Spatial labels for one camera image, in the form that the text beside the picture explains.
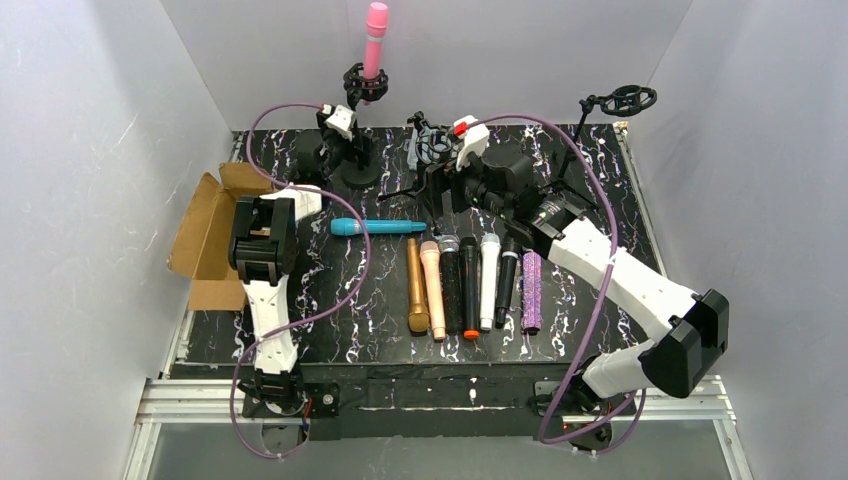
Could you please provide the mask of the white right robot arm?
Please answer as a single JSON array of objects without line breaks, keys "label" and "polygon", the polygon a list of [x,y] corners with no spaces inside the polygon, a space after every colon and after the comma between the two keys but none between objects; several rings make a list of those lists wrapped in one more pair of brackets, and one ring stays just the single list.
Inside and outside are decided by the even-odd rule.
[{"label": "white right robot arm", "polygon": [[728,342],[729,301],[714,289],[703,294],[674,283],[603,234],[584,211],[534,180],[531,160],[520,151],[472,155],[456,162],[419,163],[413,196],[435,218],[476,207],[501,219],[518,245],[562,267],[623,309],[646,341],[595,355],[578,368],[566,393],[578,402],[657,388],[688,397]]}]

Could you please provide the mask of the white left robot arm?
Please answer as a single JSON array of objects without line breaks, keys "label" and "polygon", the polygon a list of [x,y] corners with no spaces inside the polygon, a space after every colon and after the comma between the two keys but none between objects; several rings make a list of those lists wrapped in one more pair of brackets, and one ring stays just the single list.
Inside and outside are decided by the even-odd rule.
[{"label": "white left robot arm", "polygon": [[301,401],[296,371],[298,347],[291,332],[265,336],[289,324],[287,288],[297,260],[297,224],[323,210],[314,191],[287,188],[268,194],[245,194],[235,207],[228,259],[247,296],[253,331],[260,344],[254,354],[254,377],[239,389],[261,401],[291,408]]}]

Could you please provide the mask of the brown cardboard box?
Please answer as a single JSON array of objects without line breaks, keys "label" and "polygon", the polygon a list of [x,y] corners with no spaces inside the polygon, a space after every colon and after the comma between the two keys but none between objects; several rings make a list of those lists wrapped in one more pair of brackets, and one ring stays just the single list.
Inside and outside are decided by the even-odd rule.
[{"label": "brown cardboard box", "polygon": [[248,163],[222,163],[205,173],[184,213],[167,260],[170,271],[191,281],[188,308],[238,312],[246,294],[228,261],[237,200],[272,191],[271,182]]}]

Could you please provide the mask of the black white-banded microphone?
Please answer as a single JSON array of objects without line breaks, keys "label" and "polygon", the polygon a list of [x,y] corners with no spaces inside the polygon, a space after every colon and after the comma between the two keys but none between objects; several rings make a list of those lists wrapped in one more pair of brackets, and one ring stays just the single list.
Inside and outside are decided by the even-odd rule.
[{"label": "black white-banded microphone", "polygon": [[507,313],[511,307],[515,275],[521,257],[521,247],[511,236],[506,235],[501,248],[500,268],[497,280],[494,326],[505,326]]}]

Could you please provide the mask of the black glitter silver-mesh microphone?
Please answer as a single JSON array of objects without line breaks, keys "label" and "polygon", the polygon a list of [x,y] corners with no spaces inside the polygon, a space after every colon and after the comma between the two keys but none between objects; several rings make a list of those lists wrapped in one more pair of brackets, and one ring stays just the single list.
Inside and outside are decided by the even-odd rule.
[{"label": "black glitter silver-mesh microphone", "polygon": [[448,335],[458,335],[463,326],[458,237],[441,236],[438,249],[446,332]]}]

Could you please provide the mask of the white microphone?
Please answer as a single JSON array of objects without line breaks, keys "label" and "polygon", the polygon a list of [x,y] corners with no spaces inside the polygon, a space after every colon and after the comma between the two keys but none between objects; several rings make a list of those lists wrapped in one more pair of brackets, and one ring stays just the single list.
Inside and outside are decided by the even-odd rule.
[{"label": "white microphone", "polygon": [[497,270],[500,250],[501,243],[497,234],[487,233],[482,237],[480,243],[480,327],[484,332],[490,331],[494,326]]}]

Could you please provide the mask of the beige microphone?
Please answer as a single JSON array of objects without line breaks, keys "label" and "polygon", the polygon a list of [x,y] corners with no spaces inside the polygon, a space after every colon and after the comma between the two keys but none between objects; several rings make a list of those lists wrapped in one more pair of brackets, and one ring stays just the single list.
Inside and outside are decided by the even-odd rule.
[{"label": "beige microphone", "polygon": [[446,332],[445,311],[440,278],[440,252],[435,241],[425,241],[420,246],[420,261],[427,289],[430,325],[435,341],[444,341]]}]

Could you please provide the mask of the pink microphone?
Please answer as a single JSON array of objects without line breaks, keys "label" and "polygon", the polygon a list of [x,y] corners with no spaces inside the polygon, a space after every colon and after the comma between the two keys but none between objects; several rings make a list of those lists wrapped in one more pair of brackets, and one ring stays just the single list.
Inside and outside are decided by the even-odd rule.
[{"label": "pink microphone", "polygon": [[389,7],[383,2],[372,2],[366,17],[366,46],[363,60],[363,77],[375,80],[380,71],[382,44],[389,25]]}]

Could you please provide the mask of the black round-base microphone stand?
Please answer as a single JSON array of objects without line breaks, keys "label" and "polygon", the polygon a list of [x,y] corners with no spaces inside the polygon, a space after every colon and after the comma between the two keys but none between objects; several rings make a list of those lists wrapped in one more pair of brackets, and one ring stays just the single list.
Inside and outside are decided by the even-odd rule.
[{"label": "black round-base microphone stand", "polygon": [[[344,75],[347,104],[353,112],[361,102],[376,102],[388,92],[388,75],[382,68],[376,74],[366,74],[363,62],[355,63]],[[351,147],[341,166],[341,179],[351,190],[375,186],[382,175],[381,166],[373,153],[373,138],[353,122]]]}]

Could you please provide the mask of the black orange-tipped microphone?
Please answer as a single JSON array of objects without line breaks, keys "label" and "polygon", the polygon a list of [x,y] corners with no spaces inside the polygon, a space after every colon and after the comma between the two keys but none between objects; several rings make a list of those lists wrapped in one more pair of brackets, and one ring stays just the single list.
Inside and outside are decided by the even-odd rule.
[{"label": "black orange-tipped microphone", "polygon": [[480,336],[479,314],[479,247],[471,236],[460,240],[460,282],[462,294],[463,337],[476,340]]}]

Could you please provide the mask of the gold microphone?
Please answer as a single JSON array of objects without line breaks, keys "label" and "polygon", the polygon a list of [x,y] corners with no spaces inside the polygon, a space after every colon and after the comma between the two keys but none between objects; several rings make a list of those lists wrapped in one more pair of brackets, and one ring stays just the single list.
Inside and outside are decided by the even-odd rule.
[{"label": "gold microphone", "polygon": [[408,280],[408,325],[415,336],[424,335],[430,326],[430,315],[427,306],[426,288],[423,271],[419,258],[420,249],[415,238],[408,238],[406,245],[407,280]]}]

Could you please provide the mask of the turquoise blue microphone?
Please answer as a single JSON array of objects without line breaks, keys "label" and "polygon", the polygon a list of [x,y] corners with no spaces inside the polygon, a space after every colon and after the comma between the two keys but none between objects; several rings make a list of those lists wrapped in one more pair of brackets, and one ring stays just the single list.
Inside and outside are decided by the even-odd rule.
[{"label": "turquoise blue microphone", "polygon": [[426,222],[412,220],[372,219],[361,224],[354,218],[336,218],[330,222],[330,231],[336,236],[414,234],[426,229]]}]

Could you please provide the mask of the purple glitter microphone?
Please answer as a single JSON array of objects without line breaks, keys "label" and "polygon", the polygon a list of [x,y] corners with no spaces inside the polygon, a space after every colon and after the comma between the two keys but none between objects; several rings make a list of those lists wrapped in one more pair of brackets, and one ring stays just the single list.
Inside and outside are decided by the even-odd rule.
[{"label": "purple glitter microphone", "polygon": [[536,335],[542,325],[542,259],[527,250],[522,257],[522,333]]}]

